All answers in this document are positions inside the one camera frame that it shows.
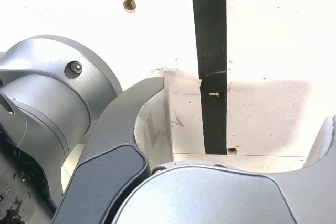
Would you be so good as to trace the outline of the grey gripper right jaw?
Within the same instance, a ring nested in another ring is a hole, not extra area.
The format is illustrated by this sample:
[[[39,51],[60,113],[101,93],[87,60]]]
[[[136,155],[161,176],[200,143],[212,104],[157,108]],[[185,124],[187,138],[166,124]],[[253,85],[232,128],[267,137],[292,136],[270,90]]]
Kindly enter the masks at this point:
[[[139,185],[113,223],[335,223],[335,116],[325,119],[302,169],[172,167]]]

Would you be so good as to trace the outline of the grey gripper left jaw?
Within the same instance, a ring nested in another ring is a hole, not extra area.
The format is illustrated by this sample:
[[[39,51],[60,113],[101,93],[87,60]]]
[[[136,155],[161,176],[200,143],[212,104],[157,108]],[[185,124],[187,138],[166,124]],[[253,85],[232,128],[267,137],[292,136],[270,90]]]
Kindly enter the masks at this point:
[[[172,161],[169,101],[162,77],[117,96],[92,130],[53,223],[112,223],[154,167]]]

